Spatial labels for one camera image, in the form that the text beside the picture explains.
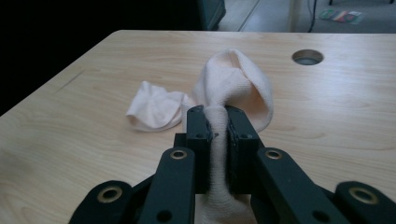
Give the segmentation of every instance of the table surface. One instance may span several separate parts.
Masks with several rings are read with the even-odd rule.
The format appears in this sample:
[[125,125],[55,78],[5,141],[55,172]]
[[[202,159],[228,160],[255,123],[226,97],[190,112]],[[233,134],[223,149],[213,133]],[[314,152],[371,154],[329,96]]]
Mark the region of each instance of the table surface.
[[[154,174],[182,129],[134,131],[125,113],[140,83],[190,93],[227,48],[273,85],[265,145],[325,189],[357,180],[395,201],[395,47],[396,35],[118,31],[0,118],[0,223],[67,223],[98,184]],[[295,63],[300,49],[323,62]]]

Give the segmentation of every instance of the dark background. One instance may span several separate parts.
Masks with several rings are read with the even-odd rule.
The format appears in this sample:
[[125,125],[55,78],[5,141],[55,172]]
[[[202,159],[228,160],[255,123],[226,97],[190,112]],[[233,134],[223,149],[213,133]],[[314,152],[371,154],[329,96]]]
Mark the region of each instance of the dark background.
[[14,0],[0,13],[0,116],[115,31],[203,27],[195,0]]

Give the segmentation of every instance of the towel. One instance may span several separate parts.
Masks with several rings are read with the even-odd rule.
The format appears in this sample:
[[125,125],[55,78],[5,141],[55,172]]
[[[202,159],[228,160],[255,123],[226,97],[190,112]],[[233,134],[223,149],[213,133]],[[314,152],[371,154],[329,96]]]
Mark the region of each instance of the towel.
[[[210,187],[207,194],[196,195],[195,223],[256,223],[249,195],[232,195],[227,188],[228,117],[224,106],[242,109],[256,132],[264,130],[274,114],[272,89],[264,72],[240,50],[226,49],[209,58],[190,95],[156,86],[151,86],[151,91],[143,90],[147,87],[148,83],[142,83],[127,112],[136,129],[155,132],[182,121],[186,131],[188,109],[203,105],[212,132],[216,133],[210,151]],[[160,96],[163,104],[155,104]],[[168,97],[169,104],[163,99]]]

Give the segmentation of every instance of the floor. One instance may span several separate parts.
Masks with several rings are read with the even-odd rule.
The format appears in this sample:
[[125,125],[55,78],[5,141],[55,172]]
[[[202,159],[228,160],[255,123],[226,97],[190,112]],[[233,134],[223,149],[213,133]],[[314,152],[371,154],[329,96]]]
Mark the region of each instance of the floor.
[[[288,32],[290,0],[225,0],[226,16],[219,31]],[[295,32],[309,31],[314,0],[302,0]],[[326,9],[358,11],[362,20],[357,24],[325,21],[318,15]],[[396,3],[389,0],[318,0],[312,33],[396,34]]]

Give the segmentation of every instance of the screw hole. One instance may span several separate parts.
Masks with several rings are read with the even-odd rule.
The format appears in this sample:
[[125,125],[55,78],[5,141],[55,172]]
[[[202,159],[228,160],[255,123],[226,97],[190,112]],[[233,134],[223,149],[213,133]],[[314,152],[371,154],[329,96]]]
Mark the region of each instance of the screw hole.
[[312,212],[312,216],[319,222],[330,222],[330,217],[324,212],[314,211]]
[[361,203],[376,204],[378,198],[370,190],[364,188],[350,188],[350,195]]
[[102,189],[97,197],[100,203],[112,203],[116,201],[122,194],[122,189],[117,186],[109,186]]
[[273,160],[279,160],[280,158],[282,158],[282,154],[275,150],[266,151],[265,156],[267,156],[268,158],[273,159]]
[[187,157],[187,152],[183,150],[175,150],[171,153],[171,157],[175,160],[181,160]]
[[172,219],[172,213],[168,210],[163,210],[157,214],[157,220],[160,222],[168,222]]

